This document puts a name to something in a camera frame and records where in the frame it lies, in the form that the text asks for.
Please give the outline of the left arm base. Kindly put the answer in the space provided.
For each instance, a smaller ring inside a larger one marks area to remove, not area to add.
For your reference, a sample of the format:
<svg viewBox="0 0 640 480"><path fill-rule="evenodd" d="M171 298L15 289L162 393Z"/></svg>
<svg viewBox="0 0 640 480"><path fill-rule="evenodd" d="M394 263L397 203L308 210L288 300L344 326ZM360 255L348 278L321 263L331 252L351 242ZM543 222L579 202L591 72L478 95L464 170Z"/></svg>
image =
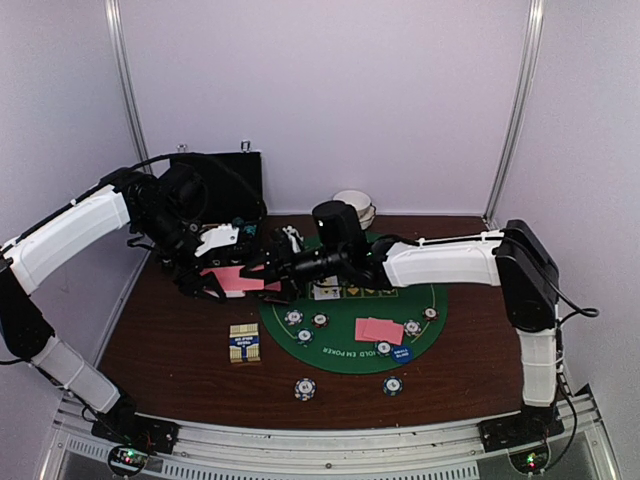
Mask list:
<svg viewBox="0 0 640 480"><path fill-rule="evenodd" d="M96 421L91 434L113 443L133 446L152 454L171 454L178 439L179 425L167 420L136 415L133 426L124 433Z"/></svg>

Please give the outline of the green blue chip bottom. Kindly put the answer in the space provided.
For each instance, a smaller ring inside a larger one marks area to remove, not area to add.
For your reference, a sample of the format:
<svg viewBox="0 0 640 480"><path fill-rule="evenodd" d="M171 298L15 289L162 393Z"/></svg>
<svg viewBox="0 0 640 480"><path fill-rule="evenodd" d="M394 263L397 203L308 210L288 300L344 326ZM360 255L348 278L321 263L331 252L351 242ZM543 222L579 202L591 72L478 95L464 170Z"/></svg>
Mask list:
<svg viewBox="0 0 640 480"><path fill-rule="evenodd" d="M389 342L379 341L375 343L374 350L379 357L385 358L391 355L393 346Z"/></svg>

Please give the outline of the brown black chip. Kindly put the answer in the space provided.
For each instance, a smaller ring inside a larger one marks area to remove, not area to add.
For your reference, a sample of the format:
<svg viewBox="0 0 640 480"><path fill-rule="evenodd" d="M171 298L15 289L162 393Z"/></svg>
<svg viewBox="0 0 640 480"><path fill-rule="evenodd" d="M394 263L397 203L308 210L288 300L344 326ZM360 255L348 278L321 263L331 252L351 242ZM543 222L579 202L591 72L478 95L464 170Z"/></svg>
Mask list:
<svg viewBox="0 0 640 480"><path fill-rule="evenodd" d="M325 328L329 325L329 317L324 313L317 313L312 317L311 324L315 328Z"/></svg>
<svg viewBox="0 0 640 480"><path fill-rule="evenodd" d="M422 318L425 322L434 322L439 319L439 312L436 308L426 307L422 310Z"/></svg>

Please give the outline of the blue tan ten chip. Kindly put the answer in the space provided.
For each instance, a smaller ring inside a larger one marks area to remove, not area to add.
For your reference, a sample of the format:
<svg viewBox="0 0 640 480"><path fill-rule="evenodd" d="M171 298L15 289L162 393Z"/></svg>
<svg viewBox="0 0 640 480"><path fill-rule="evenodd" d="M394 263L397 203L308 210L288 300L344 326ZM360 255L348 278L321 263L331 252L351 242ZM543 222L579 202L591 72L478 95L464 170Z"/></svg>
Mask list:
<svg viewBox="0 0 640 480"><path fill-rule="evenodd" d="M284 320L288 326L299 325L304 320L304 314L298 309L292 309L286 312Z"/></svg>

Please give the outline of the blue small blind button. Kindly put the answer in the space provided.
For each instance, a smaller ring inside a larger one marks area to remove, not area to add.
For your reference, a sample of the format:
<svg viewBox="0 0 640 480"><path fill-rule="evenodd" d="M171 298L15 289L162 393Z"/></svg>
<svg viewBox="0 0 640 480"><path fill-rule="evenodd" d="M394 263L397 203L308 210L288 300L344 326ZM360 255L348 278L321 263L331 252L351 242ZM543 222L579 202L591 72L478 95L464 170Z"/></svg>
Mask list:
<svg viewBox="0 0 640 480"><path fill-rule="evenodd" d="M398 345L392 348L391 358L398 364L408 364L414 359L414 353L409 346Z"/></svg>

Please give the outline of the red card bottom player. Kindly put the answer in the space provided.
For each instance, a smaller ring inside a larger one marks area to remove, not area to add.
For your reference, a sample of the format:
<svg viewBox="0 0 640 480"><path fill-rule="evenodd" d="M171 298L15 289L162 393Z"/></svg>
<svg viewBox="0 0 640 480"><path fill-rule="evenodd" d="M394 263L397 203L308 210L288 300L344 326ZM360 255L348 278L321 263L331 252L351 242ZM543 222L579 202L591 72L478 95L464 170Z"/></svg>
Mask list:
<svg viewBox="0 0 640 480"><path fill-rule="evenodd" d="M355 335L354 338L359 342L373 342L374 338L366 334L366 329L369 324L368 318L357 318L355 320Z"/></svg>

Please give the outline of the red-backed card deck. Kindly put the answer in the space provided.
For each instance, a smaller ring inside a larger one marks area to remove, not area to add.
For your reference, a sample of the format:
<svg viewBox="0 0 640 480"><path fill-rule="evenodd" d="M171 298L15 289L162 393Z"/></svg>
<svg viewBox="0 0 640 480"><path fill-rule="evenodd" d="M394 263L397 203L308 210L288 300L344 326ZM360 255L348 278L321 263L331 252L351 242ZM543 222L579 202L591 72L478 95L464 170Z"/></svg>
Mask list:
<svg viewBox="0 0 640 480"><path fill-rule="evenodd" d="M202 276L214 274L227 298L242 298L247 292L261 291L265 283L261 279L240 276L242 266L228 266L204 269Z"/></svg>

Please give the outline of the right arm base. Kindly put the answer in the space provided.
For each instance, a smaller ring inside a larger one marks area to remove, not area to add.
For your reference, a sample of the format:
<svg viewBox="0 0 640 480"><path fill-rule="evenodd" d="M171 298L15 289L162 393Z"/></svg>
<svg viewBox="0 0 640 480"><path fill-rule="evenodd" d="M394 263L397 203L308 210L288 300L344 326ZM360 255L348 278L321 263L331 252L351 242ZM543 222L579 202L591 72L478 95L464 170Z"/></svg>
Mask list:
<svg viewBox="0 0 640 480"><path fill-rule="evenodd" d="M547 422L539 417L527 417L518 413L481 421L478 430L484 451L489 453L543 442L549 437L562 434L565 428L560 419Z"/></svg>

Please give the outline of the red black all-in triangle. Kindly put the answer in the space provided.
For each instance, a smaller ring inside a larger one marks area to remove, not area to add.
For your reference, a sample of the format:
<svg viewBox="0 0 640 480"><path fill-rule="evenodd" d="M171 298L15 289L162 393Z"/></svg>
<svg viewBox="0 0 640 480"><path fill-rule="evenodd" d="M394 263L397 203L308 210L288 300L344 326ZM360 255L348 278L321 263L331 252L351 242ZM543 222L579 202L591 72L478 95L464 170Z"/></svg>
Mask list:
<svg viewBox="0 0 640 480"><path fill-rule="evenodd" d="M290 301L276 296L264 296L262 301L268 304L289 305Z"/></svg>

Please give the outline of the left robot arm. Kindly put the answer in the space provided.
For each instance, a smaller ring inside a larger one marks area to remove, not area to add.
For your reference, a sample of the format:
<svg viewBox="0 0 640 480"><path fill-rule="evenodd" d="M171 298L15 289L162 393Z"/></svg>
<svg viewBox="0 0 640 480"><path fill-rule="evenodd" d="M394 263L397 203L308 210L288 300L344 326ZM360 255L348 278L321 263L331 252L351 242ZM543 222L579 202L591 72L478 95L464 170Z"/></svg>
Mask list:
<svg viewBox="0 0 640 480"><path fill-rule="evenodd" d="M161 177L121 168L2 246L1 335L7 349L81 400L123 444L144 433L134 401L57 336L31 296L76 254L129 227L175 265L183 294L224 300L216 276L204 269L213 250L237 242L239 230L200 227L207 202L205 186L188 165L176 164Z"/></svg>

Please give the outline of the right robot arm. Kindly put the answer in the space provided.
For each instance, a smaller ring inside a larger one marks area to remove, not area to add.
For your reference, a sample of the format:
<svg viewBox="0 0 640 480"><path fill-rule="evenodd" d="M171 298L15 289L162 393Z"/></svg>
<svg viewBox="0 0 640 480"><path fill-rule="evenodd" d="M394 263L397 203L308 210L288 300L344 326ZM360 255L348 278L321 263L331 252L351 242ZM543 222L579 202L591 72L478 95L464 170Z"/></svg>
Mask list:
<svg viewBox="0 0 640 480"><path fill-rule="evenodd" d="M242 268L242 277L294 287L331 276L373 290L422 284L499 287L520 341L524 380L513 433L530 442L550 426L557 392L559 272L524 221L462 237L410 240L387 234L370 242L356 209L343 201L319 204L312 218L319 247L304 249L295 230L282 228Z"/></svg>

